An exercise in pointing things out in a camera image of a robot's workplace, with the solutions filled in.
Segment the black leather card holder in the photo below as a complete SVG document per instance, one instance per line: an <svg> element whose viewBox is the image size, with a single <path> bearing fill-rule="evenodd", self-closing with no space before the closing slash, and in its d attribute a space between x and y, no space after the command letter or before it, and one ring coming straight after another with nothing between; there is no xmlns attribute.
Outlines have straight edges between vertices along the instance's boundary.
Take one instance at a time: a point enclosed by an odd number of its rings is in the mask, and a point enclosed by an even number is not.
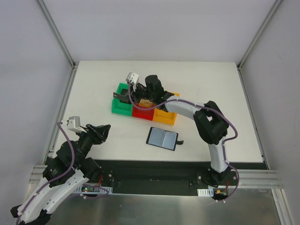
<svg viewBox="0 0 300 225"><path fill-rule="evenodd" d="M151 127L146 144L166 150L175 151L177 145L183 145L184 141L178 140L179 134L172 131Z"/></svg>

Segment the red plastic bin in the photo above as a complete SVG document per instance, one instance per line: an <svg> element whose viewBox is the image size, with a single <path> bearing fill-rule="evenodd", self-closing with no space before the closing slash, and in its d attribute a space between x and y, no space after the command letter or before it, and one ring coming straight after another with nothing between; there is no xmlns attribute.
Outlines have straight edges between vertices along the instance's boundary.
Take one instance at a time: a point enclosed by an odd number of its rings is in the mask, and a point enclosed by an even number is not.
<svg viewBox="0 0 300 225"><path fill-rule="evenodd" d="M152 110L140 110L136 107L133 107L132 117L143 119L143 120L153 120L154 109Z"/></svg>

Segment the aluminium frame post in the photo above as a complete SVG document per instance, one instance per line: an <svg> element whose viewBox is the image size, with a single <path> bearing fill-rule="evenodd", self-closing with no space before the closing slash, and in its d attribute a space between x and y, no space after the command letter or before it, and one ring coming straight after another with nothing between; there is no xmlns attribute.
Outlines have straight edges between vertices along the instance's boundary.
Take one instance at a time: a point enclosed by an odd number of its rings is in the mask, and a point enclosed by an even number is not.
<svg viewBox="0 0 300 225"><path fill-rule="evenodd" d="M73 57L71 56L70 51L68 50L68 47L63 40L63 37L61 36L58 27L55 24L55 21L53 17L51 16L51 13L49 9L47 8L47 5L45 4L44 0L36 0L35 1L38 8L40 9L43 17L45 18L46 23L48 24L52 35L54 36L58 46L60 47L63 55L65 56L66 60L68 61L69 65L72 69L76 67L76 62L74 61Z"/></svg>
<svg viewBox="0 0 300 225"><path fill-rule="evenodd" d="M276 12L279 10L280 6L283 4L284 0L275 0L270 9L268 10L265 18L263 19L261 25L259 26L257 32L255 33L254 37L252 38L248 48L246 49L245 53L243 54L239 63L237 63L237 70L240 71L244 64L246 63L248 57L250 56L251 52L254 50L255 46L258 44L259 39L267 29L269 23L273 19Z"/></svg>

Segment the yellow plastic bin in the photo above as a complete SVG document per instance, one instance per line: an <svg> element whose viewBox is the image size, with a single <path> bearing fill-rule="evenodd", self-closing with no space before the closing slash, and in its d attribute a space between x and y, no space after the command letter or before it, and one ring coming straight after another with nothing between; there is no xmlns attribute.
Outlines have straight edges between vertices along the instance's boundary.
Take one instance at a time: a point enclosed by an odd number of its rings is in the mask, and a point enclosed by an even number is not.
<svg viewBox="0 0 300 225"><path fill-rule="evenodd" d="M153 121L173 126L175 124L177 113L165 112L163 110L154 109Z"/></svg>

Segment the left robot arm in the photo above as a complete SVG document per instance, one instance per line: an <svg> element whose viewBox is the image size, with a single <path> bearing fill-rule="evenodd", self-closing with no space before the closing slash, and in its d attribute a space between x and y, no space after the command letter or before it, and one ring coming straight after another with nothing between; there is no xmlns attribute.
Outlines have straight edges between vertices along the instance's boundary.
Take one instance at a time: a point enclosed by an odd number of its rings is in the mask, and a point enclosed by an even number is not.
<svg viewBox="0 0 300 225"><path fill-rule="evenodd" d="M111 184L111 179L87 155L93 146L107 140L111 125L82 126L80 117L72 116L58 122L57 126L66 141L42 172L39 183L28 199L10 210L18 225L45 225L57 207L82 186L101 191L98 195L84 191L81 195L85 199L109 194L109 190L101 185Z"/></svg>

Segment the gold card stack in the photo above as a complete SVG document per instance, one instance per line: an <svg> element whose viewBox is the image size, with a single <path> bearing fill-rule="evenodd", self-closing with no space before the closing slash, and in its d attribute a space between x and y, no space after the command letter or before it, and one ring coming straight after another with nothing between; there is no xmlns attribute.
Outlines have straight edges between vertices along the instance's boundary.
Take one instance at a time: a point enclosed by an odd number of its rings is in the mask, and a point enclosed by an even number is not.
<svg viewBox="0 0 300 225"><path fill-rule="evenodd" d="M138 106L145 107L145 108L151 108L153 106L153 103L149 100L141 99Z"/></svg>

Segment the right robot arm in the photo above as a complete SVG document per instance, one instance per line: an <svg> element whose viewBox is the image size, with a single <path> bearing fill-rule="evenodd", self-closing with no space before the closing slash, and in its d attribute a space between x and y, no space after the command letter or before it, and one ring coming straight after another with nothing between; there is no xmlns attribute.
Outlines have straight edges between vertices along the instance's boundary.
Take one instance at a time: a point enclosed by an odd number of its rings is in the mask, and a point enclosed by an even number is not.
<svg viewBox="0 0 300 225"><path fill-rule="evenodd" d="M130 72L126 77L128 92L126 98L130 103L138 106L141 100L148 100L157 108L166 113L176 113L195 122L197 131L204 142L208 144L211 158L211 180L216 185L227 181L230 171L226 159L225 137L229 122L224 118L217 104L209 101L197 104L180 98L164 90L157 75L145 78L146 85L138 82L139 75Z"/></svg>

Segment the right aluminium frame post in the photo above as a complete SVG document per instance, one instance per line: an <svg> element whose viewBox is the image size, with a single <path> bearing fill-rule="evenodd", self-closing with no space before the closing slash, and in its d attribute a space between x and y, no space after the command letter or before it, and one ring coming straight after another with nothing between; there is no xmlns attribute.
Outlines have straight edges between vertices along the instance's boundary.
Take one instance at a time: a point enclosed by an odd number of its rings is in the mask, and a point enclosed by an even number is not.
<svg viewBox="0 0 300 225"><path fill-rule="evenodd" d="M244 64L246 63L248 57L250 56L251 52L254 50L255 46L258 44L259 39L267 29L269 23L273 19L276 12L279 10L280 6L283 4L284 0L275 0L270 9L268 10L265 18L263 19L261 25L259 26L257 32L255 33L254 37L252 38L248 48L246 49L245 53L243 54L239 63L237 63L237 70L240 71Z"/></svg>

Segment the green plastic bin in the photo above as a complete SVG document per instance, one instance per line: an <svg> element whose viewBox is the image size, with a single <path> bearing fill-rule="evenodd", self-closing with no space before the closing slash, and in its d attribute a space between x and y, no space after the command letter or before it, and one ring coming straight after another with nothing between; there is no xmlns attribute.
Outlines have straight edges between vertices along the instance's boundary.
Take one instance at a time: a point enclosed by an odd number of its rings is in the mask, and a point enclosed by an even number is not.
<svg viewBox="0 0 300 225"><path fill-rule="evenodd" d="M128 84L120 82L116 90L116 93L121 94L122 89L128 89ZM133 110L133 106L131 104L122 103L121 101L113 98L112 113L131 117L132 110Z"/></svg>

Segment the black card stack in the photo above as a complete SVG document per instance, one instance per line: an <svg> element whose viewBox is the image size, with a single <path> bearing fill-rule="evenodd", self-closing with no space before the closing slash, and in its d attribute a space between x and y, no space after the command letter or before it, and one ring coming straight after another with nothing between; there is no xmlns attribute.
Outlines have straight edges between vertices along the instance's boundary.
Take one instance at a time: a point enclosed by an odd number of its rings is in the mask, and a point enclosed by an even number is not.
<svg viewBox="0 0 300 225"><path fill-rule="evenodd" d="M126 93L128 93L128 89L122 89L122 90L121 90L121 94L122 94L122 95L125 95Z"/></svg>

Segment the left aluminium frame post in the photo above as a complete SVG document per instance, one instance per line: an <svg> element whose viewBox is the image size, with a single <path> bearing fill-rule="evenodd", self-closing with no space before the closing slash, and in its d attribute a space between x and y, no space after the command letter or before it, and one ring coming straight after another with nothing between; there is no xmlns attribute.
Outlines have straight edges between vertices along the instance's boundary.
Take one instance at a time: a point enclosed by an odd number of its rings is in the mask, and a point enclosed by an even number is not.
<svg viewBox="0 0 300 225"><path fill-rule="evenodd" d="M52 35L54 36L58 46L60 47L63 55L65 56L66 60L68 61L69 65L72 69L76 67L76 62L74 61L73 57L71 56L70 51L68 50L68 47L63 40L63 37L61 36L58 27L55 24L55 21L53 17L51 16L51 13L49 9L47 8L47 5L45 4L44 0L36 0L35 1L38 8L40 9L43 17L45 18L46 23L48 24Z"/></svg>

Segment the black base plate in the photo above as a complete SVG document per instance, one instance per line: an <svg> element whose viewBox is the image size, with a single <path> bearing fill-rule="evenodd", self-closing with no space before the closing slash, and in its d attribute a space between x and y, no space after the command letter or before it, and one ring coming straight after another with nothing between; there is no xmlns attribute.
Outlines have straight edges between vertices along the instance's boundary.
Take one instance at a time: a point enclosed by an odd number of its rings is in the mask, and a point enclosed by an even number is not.
<svg viewBox="0 0 300 225"><path fill-rule="evenodd" d="M101 181L114 194L196 196L199 189L237 186L238 176L229 165L224 172L213 171L208 163L94 160L87 158L50 187L63 184L75 169L85 182Z"/></svg>

